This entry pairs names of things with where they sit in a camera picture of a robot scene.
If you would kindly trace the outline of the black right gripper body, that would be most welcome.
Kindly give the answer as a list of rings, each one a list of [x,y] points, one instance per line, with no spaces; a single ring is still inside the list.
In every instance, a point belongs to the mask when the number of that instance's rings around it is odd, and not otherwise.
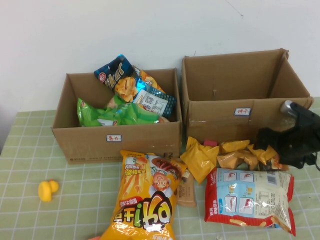
[[[279,139],[279,162],[297,169],[317,164],[320,151],[320,117],[304,109],[297,114],[295,130]]]

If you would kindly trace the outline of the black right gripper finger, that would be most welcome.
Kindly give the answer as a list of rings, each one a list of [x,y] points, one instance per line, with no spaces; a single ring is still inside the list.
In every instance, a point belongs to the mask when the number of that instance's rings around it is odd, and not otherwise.
[[[258,139],[254,144],[254,150],[263,150],[269,157],[281,156],[279,152],[279,139]]]
[[[264,127],[258,130],[256,141],[265,141],[265,142],[271,142],[275,141],[276,139],[284,138],[287,135],[289,135],[291,132],[295,130],[295,127],[291,127],[289,129],[283,130],[283,131],[276,131],[269,127]]]

